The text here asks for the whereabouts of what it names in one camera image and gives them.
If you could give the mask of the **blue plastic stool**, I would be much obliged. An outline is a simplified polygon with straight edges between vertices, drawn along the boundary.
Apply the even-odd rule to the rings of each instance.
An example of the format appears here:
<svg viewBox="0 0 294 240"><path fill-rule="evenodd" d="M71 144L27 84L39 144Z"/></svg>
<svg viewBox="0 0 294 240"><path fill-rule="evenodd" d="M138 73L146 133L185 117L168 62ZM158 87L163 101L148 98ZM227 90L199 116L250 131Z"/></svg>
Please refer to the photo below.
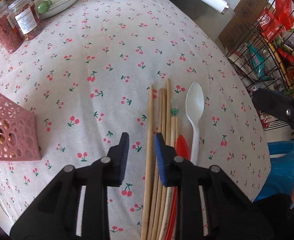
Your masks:
<svg viewBox="0 0 294 240"><path fill-rule="evenodd" d="M254 201L283 193L291 195L294 187L294 140L268 143L270 173Z"/></svg>

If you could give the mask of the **labelled glass spice jar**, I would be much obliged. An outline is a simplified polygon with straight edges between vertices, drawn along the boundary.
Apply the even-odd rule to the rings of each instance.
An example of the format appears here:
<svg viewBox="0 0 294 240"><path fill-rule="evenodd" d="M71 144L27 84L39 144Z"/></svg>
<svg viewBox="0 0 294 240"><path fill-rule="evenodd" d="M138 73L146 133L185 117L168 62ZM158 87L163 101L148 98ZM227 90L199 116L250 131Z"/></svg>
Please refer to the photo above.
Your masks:
<svg viewBox="0 0 294 240"><path fill-rule="evenodd" d="M33 40L41 33L41 20L34 0L14 0L8 5L8 9L25 40Z"/></svg>

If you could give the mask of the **long light wooden chopstick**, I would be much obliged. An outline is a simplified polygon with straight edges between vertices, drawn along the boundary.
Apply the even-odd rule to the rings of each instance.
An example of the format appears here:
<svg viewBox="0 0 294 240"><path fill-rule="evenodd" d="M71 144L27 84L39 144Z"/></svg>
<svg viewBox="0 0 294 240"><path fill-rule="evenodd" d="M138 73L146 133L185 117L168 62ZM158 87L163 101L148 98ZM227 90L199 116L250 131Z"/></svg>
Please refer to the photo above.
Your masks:
<svg viewBox="0 0 294 240"><path fill-rule="evenodd" d="M148 220L151 205L151 191L152 191L152 135L153 135L153 87L150 86L148 96L148 113L147 113L147 146L146 146L146 170L145 170L145 188L144 188L144 208L143 208L143 221L141 240L147 239Z"/></svg>

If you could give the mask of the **cherry print tablecloth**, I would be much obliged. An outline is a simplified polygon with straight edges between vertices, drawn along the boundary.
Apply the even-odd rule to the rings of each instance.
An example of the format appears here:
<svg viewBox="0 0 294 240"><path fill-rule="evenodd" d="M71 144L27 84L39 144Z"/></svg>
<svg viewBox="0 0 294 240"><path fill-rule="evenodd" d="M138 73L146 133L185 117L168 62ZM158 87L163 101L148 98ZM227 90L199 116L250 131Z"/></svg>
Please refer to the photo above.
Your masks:
<svg viewBox="0 0 294 240"><path fill-rule="evenodd" d="M218 49L168 0L77 0L12 54L0 49L0 92L35 113L42 159L0 164L0 201L11 223L68 164L82 167L130 135L125 180L108 190L111 239L140 239L148 100L170 81L179 132L192 141L185 98L205 97L198 165L219 165L249 199L270 171L251 99Z"/></svg>

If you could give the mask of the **white plastic spoon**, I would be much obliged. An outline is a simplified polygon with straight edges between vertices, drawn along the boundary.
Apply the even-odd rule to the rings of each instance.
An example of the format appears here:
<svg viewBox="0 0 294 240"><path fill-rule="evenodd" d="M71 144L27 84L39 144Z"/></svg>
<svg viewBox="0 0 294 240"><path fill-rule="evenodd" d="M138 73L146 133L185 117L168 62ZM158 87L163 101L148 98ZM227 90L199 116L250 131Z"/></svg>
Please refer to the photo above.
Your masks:
<svg viewBox="0 0 294 240"><path fill-rule="evenodd" d="M187 92L185 112L193 130L190 161L196 165L199 152L199 121L204 112L203 89L197 82L193 82Z"/></svg>

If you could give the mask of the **disposable chopsticks pair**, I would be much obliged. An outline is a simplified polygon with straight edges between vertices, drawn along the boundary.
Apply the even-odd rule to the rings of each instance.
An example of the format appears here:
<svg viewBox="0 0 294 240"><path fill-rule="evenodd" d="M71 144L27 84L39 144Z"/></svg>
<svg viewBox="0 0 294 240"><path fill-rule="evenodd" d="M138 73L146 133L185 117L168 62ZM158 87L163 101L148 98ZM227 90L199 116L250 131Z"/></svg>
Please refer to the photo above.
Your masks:
<svg viewBox="0 0 294 240"><path fill-rule="evenodd" d="M176 108L170 109L171 114L171 132L170 132L170 146L176 148L176 137L178 136L178 118L179 110ZM163 215L163 221L160 230L159 239L173 239L173 230L176 219L176 201L177 188L168 187L166 193L166 202Z"/></svg>

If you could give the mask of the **pink perforated utensil basket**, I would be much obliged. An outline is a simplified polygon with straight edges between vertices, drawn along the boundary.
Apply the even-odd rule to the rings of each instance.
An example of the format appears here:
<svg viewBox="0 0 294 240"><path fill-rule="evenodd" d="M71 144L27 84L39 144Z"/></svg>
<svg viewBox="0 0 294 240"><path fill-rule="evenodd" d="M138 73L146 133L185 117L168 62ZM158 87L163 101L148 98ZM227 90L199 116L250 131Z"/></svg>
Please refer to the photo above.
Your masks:
<svg viewBox="0 0 294 240"><path fill-rule="evenodd" d="M0 163L38 160L35 114L0 93Z"/></svg>

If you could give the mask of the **cardboard box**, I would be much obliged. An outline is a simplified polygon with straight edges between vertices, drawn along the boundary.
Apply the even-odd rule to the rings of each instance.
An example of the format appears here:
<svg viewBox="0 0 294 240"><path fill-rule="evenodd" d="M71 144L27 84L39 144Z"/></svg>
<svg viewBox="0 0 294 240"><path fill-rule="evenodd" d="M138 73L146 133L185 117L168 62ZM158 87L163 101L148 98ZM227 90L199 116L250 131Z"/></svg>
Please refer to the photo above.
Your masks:
<svg viewBox="0 0 294 240"><path fill-rule="evenodd" d="M240 0L234 16L219 34L224 48L233 50L244 42L268 0Z"/></svg>

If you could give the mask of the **red plastic spoon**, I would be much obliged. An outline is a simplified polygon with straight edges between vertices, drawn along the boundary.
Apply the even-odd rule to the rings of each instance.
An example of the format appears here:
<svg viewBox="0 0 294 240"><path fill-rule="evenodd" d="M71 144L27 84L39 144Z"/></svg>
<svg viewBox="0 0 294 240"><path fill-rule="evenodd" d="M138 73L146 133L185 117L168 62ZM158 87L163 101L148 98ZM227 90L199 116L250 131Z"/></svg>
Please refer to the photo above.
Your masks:
<svg viewBox="0 0 294 240"><path fill-rule="evenodd" d="M180 134L176 141L176 154L184 159L190 160L190 150L185 138ZM165 235L165 240L174 239L176 215L177 215L177 191L175 187L173 190L173 198L171 203L170 217L168 227Z"/></svg>

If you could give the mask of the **bundle wooden chopstick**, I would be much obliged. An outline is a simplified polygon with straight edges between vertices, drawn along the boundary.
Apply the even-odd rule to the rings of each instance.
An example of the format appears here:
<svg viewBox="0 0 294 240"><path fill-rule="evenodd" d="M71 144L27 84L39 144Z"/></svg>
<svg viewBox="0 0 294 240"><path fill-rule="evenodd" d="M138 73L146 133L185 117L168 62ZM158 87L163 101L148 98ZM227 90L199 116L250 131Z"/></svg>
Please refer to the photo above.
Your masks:
<svg viewBox="0 0 294 240"><path fill-rule="evenodd" d="M166 145L171 145L171 114L170 114L170 80L166 80L166 133L165 133L165 143ZM168 206L169 200L167 200L167 188L165 186L162 187L161 192L161 205L160 205L160 215L158 222L158 231L159 236L158 239L163 239L165 234L165 223L167 220Z"/></svg>

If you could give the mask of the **red snack bag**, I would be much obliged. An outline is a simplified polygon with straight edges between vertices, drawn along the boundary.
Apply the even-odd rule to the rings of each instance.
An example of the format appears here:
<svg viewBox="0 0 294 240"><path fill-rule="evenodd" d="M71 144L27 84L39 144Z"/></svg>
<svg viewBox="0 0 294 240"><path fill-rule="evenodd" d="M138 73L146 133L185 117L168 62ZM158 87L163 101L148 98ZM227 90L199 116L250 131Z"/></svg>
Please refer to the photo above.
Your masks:
<svg viewBox="0 0 294 240"><path fill-rule="evenodd" d="M269 9L264 8L257 19L259 27L261 29L262 36L268 41L272 42L274 38L281 34L284 30L282 23L280 22L279 13L272 13Z"/></svg>

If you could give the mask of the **teal snack bag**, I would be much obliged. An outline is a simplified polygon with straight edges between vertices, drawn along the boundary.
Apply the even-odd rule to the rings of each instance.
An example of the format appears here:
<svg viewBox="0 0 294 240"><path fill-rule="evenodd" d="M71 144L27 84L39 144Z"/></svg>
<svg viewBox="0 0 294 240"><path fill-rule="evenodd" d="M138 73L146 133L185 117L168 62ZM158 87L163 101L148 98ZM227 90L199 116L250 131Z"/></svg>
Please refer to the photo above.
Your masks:
<svg viewBox="0 0 294 240"><path fill-rule="evenodd" d="M257 74L258 78L262 80L267 80L264 72L265 59L263 55L258 52L258 50L252 45L251 42L247 43L247 49L249 53L249 61L253 71Z"/></svg>

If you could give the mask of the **glass jar red grains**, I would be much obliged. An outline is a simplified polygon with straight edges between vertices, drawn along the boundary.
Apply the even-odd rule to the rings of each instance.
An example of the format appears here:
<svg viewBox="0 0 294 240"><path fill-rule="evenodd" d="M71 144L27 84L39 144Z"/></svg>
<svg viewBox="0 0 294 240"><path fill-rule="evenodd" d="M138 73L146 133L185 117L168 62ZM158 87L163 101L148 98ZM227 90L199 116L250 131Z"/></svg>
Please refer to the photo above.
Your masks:
<svg viewBox="0 0 294 240"><path fill-rule="evenodd" d="M6 0L0 1L0 44L9 54L14 53L24 42L18 27L14 23Z"/></svg>

